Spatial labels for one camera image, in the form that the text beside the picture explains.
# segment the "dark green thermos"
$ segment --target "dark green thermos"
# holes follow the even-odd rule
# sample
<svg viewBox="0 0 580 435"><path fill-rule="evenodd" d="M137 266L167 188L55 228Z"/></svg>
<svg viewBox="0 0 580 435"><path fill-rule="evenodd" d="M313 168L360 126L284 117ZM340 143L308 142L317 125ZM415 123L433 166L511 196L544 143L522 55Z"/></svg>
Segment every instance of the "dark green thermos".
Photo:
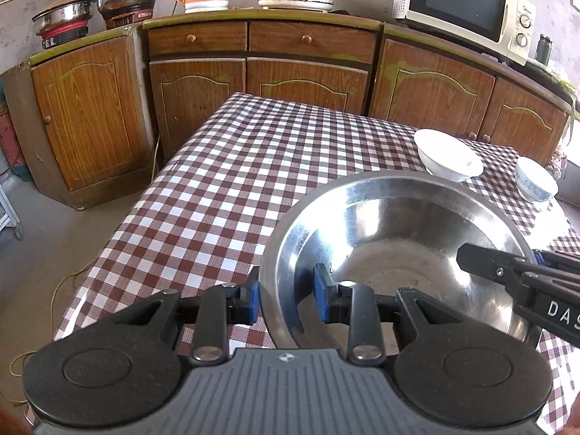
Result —
<svg viewBox="0 0 580 435"><path fill-rule="evenodd" d="M550 61L550 53L552 52L552 39L550 39L546 34L540 34L540 40L538 41L538 47L536 48L535 59L542 65L547 65Z"/></svg>

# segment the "pot lid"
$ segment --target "pot lid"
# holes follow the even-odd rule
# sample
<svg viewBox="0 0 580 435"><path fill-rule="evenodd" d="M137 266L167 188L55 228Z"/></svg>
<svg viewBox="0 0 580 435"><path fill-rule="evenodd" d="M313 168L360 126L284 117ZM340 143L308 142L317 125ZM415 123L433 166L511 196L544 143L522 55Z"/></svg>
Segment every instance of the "pot lid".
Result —
<svg viewBox="0 0 580 435"><path fill-rule="evenodd" d="M64 8L65 6L80 3L82 1L96 1L96 0L56 0L54 3L51 3L46 8L44 8L40 13L36 16L33 16L32 20L37 20L41 16L44 16L46 13L53 11L54 9Z"/></svg>

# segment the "blue patterned bowl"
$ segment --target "blue patterned bowl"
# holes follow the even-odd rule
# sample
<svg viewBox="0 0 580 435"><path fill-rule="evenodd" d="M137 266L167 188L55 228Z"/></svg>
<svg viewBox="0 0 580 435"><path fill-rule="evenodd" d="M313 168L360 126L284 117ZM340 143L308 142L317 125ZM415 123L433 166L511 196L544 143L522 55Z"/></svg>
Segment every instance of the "blue patterned bowl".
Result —
<svg viewBox="0 0 580 435"><path fill-rule="evenodd" d="M539 163L520 157L515 165L515 184L526 201L543 203L558 193L556 180Z"/></svg>

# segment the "microwave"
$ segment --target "microwave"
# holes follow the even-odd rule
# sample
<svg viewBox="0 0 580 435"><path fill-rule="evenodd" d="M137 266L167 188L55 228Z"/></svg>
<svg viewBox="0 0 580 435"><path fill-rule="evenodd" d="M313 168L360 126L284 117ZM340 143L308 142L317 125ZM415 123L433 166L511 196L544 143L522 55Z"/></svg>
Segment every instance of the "microwave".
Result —
<svg viewBox="0 0 580 435"><path fill-rule="evenodd" d="M527 0L394 0L393 17L443 31L525 65L536 8Z"/></svg>

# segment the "checkered tablecloth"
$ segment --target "checkered tablecloth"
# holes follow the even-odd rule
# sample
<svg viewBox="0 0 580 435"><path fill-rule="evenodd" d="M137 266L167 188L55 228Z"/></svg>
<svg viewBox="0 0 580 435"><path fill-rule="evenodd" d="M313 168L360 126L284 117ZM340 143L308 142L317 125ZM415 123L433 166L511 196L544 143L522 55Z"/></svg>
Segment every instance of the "checkered tablecloth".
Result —
<svg viewBox="0 0 580 435"><path fill-rule="evenodd" d="M217 283L243 282L260 263L276 222L317 186L369 170L424 171L414 132L304 104L233 95L135 204L78 289L56 337L137 296L169 287L194 296ZM466 187L497 204L533 248L580 254L580 239L556 201L537 209L518 195L513 149L465 143L485 165ZM191 339L188 329L180 351ZM253 327L232 328L230 349L244 346L273 346L262 317ZM539 350L550 361L555 384L543 418L557 429L576 394L572 380L579 365L573 364L573 348L547 332Z"/></svg>

